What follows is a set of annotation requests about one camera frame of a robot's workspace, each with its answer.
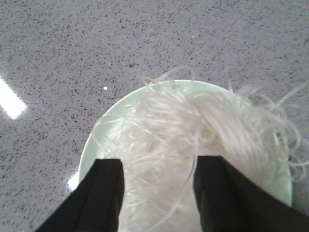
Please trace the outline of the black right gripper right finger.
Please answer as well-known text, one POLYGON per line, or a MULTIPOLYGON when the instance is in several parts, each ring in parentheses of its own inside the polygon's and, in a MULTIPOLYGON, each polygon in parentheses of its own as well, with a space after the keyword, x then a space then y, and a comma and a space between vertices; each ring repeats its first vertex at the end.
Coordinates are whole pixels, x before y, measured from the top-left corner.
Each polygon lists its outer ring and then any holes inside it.
POLYGON ((199 156, 193 190, 204 232, 307 232, 308 216, 280 202, 220 156, 199 156))

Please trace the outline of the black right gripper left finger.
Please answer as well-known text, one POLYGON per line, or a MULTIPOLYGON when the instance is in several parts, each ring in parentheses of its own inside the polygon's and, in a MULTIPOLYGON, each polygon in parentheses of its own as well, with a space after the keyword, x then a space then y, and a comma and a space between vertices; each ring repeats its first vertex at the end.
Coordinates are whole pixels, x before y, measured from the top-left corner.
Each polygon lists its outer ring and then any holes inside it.
POLYGON ((97 159, 70 196, 39 232, 116 232, 124 197, 119 159, 97 159))

